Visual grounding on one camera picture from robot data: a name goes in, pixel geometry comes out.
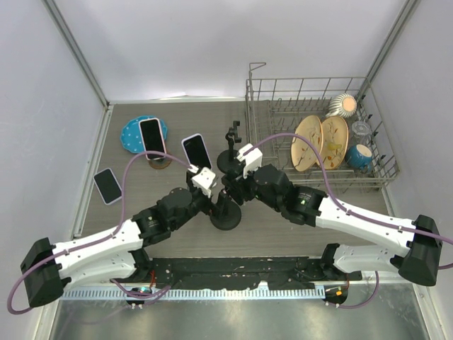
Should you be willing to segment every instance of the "metal wire rack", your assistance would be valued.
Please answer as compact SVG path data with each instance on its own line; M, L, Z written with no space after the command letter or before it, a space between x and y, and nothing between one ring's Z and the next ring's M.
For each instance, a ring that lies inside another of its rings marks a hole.
M265 66L264 62L250 63L246 80L247 138L252 144L281 132L294 132L301 120L317 115L321 120L328 112L331 99L348 93L357 100L357 114L347 119L349 128L358 120L371 127L367 136L351 132L349 145L363 144L372 151L372 170L363 173L350 168L344 161L328 178L332 187L345 192L349 188L381 188L394 180L399 172L391 149L372 87L364 77L328 78L253 78L253 71ZM261 147L263 164L282 169L293 183L322 186L320 168L298 172L291 160L292 138L272 140Z

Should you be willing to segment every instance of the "blue plate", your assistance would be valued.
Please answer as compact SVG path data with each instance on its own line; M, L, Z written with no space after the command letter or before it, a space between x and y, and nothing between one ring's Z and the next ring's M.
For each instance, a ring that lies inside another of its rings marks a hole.
M120 141L122 147L133 154L138 154L144 151L142 137L140 136L139 122L141 120L155 118L153 115L141 115L135 119L132 119L124 128L121 130ZM167 139L167 125L165 125L162 119L159 119L162 127L162 134L164 140Z

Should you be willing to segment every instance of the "wall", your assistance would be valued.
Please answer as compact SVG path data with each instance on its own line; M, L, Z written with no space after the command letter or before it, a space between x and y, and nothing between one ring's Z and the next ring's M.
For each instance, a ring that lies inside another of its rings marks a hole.
M111 101L243 96L256 76L367 74L404 0L57 0Z
M423 0L376 78L374 90L401 167L389 186L396 214L436 220L453 237L453 3ZM441 264L453 261L444 244ZM449 338L453 336L453 271L439 272L434 291Z
M6 297L36 239L68 237L102 108L40 1L2 1L0 50L0 329L31 339L38 310Z

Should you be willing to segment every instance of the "cup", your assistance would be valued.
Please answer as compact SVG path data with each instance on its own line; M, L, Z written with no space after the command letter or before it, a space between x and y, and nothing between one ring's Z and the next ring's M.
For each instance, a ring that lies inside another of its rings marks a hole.
M366 146L357 144L346 152L345 160L350 167L362 172L369 172L371 170L372 153Z
M339 115L342 118L349 118L354 115L357 110L357 102L350 94L343 93L335 98L332 98L328 106L328 114L326 117Z

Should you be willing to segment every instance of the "smartphone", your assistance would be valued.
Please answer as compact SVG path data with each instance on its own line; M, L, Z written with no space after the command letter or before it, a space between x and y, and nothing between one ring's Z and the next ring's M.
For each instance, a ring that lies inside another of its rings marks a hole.
M200 168L206 167L212 169L210 156L207 153L206 144L201 134L195 133L192 136L184 138L181 144L190 164Z
M139 126L144 149L146 151L160 151L166 153L160 120L158 118L141 120ZM163 157L147 154L146 158L151 161L152 159L162 159Z
M121 199L121 187L113 174L112 169L107 168L94 175L94 183L106 205L113 204Z

